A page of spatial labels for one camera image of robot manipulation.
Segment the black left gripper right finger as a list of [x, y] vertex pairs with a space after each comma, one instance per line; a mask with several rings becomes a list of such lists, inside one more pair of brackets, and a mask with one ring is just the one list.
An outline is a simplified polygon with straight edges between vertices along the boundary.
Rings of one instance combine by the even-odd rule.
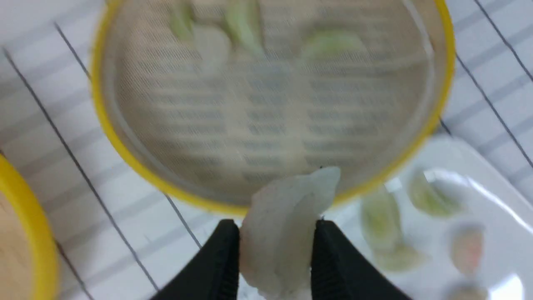
[[331, 220], [318, 220], [311, 259], [313, 300], [409, 300]]

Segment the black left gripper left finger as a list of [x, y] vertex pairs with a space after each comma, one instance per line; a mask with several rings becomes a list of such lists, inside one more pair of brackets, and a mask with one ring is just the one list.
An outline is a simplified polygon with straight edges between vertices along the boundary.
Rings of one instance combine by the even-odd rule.
[[220, 220], [205, 245], [153, 300], [236, 300], [239, 228]]

